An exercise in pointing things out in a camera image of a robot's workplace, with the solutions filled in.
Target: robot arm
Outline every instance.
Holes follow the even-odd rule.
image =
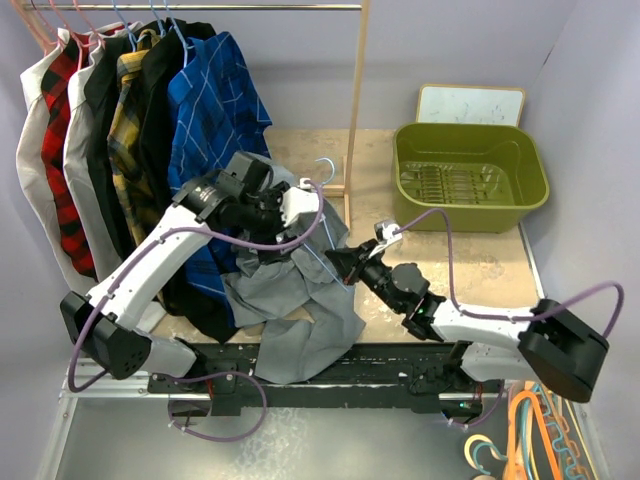
[[[276,243],[276,235],[300,214],[318,210],[315,193],[290,188],[284,182],[261,190],[265,181],[270,183],[272,170],[250,154],[237,153],[225,170],[213,173],[215,178],[206,175],[183,186],[156,228],[108,279],[86,297],[70,292],[60,305],[74,343],[89,315],[99,308],[82,349],[116,379],[137,370],[176,378],[197,370],[198,358],[190,346],[138,328],[144,310],[160,289],[191,255],[211,241],[197,232],[166,239],[163,234],[184,227],[210,231],[241,228],[252,238],[261,238],[262,243]],[[114,280],[125,272],[119,287],[110,293]]]
[[[377,239],[326,252],[345,284],[362,281],[391,310],[405,315],[402,325],[416,338],[459,342],[455,366],[472,380],[541,381],[569,400],[589,401],[609,348],[600,334],[568,310],[544,321],[521,321],[558,305],[549,299],[531,308],[456,308],[429,291],[415,263],[391,268],[382,262],[384,250],[401,240],[398,228],[382,222],[376,225]],[[460,310],[520,321],[478,320]]]

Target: clothing rack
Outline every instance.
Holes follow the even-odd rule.
[[[37,12],[38,10],[53,10],[50,4],[23,3],[21,0],[9,0],[17,11],[20,18],[25,23],[32,36],[38,42],[40,47],[48,52],[53,47],[48,45],[42,39],[51,38],[49,32],[40,22]],[[334,11],[334,12],[360,12],[360,25],[358,29],[358,45],[356,49],[356,64],[353,75],[353,97],[351,103],[351,122],[349,124],[349,141],[347,146],[347,154],[343,160],[344,167],[344,183],[342,185],[325,185],[324,192],[327,197],[344,199],[344,222],[348,228],[351,228],[351,164],[353,162],[353,152],[355,147],[356,126],[358,123],[358,110],[360,106],[360,91],[362,86],[362,71],[364,68],[364,56],[367,44],[367,28],[369,24],[369,8],[371,0],[362,0],[357,4],[311,4],[311,5],[284,5],[284,4],[266,4],[266,5],[223,5],[223,4],[176,4],[170,5],[171,11]],[[74,5],[56,5],[60,11],[75,11]],[[85,4],[78,5],[83,11],[111,11],[113,7],[108,4]],[[129,4],[118,5],[118,10],[141,12],[150,11],[151,5],[147,4]]]

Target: whiteboard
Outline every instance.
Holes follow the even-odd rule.
[[[521,88],[423,85],[417,122],[517,126],[524,105]]]

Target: green plastic basin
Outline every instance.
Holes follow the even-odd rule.
[[[393,208],[400,225],[443,208],[456,232],[505,232],[549,197],[533,139],[516,127],[411,123],[393,143]],[[411,230],[444,231],[440,215]]]

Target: wooden table surface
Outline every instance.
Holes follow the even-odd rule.
[[[267,130],[272,158],[296,174],[324,180],[329,167],[315,163],[330,157],[342,171],[347,151],[347,130]],[[359,130],[356,135],[351,189],[352,229],[349,245],[374,237],[373,225],[393,217],[391,162],[393,130]],[[336,175],[342,183],[342,174]],[[340,213],[341,199],[332,199]],[[461,302],[491,307],[533,305],[538,296],[534,277],[518,228],[503,234],[455,233],[453,236],[455,289]],[[387,250],[387,265],[416,262],[431,282],[431,291],[447,296],[448,264],[445,233],[408,232],[401,245]],[[363,285],[356,288],[356,312],[367,322],[359,342],[415,342],[391,312]],[[288,318],[309,318],[302,309]],[[260,327],[240,331],[232,342],[259,342]],[[154,334],[189,342],[214,342],[182,317],[167,315]]]

